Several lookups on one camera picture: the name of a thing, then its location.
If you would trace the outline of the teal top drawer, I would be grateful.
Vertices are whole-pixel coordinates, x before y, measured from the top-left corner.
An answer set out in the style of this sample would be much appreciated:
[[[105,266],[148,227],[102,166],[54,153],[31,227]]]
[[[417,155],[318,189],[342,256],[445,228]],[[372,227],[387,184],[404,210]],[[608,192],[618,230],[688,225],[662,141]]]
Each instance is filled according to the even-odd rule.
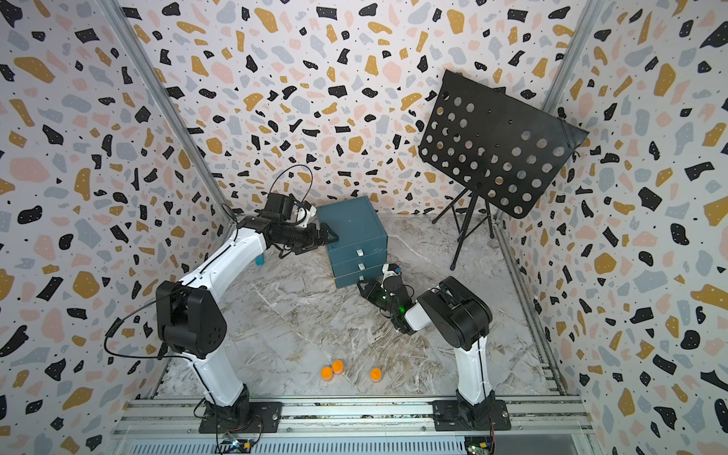
[[[388,237],[380,236],[365,240],[357,240],[356,242],[345,242],[343,237],[333,244],[327,246],[330,263],[338,265],[354,259],[362,258],[381,251],[386,251],[388,246]]]

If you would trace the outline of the orange paint can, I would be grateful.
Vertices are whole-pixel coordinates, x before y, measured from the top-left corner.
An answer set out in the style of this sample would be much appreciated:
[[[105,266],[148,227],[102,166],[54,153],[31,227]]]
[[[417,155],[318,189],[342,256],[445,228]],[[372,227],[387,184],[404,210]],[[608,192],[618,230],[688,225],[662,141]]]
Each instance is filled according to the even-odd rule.
[[[331,369],[335,375],[342,375],[344,373],[344,363],[341,360],[335,360],[331,364]]]
[[[382,371],[378,368],[373,368],[370,371],[370,379],[373,382],[379,382],[382,379]]]
[[[333,369],[330,366],[325,366],[320,370],[320,377],[325,382],[331,381],[334,375]]]

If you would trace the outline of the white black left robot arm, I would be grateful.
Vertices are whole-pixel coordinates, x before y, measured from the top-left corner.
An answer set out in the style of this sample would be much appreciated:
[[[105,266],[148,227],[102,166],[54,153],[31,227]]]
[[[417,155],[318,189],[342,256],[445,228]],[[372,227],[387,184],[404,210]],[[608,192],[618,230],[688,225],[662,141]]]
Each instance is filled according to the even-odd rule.
[[[163,282],[155,292],[158,335],[175,356],[190,362],[205,390],[207,413],[244,421],[249,392],[233,371],[224,347],[227,322],[218,306],[246,267],[269,248],[282,258],[301,255],[339,240],[317,210],[293,195],[271,193],[265,208],[236,222],[231,236],[212,258],[179,282]]]

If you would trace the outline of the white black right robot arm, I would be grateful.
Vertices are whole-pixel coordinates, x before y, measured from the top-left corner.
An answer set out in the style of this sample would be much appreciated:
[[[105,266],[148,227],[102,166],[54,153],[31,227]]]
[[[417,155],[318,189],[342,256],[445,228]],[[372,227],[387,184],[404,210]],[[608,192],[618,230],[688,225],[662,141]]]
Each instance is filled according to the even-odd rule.
[[[487,337],[493,314],[488,305],[452,276],[413,297],[397,265],[386,264],[380,280],[356,284],[394,329],[411,336],[430,326],[454,349],[458,375],[458,419],[468,428],[492,428],[496,395],[486,365]]]

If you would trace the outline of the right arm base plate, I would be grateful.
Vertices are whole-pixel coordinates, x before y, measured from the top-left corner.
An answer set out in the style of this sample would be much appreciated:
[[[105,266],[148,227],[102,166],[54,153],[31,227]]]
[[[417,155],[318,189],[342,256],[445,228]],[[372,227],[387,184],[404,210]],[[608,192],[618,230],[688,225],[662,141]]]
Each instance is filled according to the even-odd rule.
[[[478,405],[467,401],[436,400],[432,403],[437,431],[511,430],[510,412],[504,400],[485,400]]]

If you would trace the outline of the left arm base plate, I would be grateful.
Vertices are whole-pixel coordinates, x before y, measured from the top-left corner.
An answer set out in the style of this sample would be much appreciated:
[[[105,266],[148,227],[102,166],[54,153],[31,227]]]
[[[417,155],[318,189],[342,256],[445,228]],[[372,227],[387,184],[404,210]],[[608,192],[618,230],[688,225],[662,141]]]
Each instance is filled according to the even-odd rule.
[[[282,402],[248,402],[218,407],[206,402],[206,411],[199,425],[201,434],[276,433],[282,417]]]

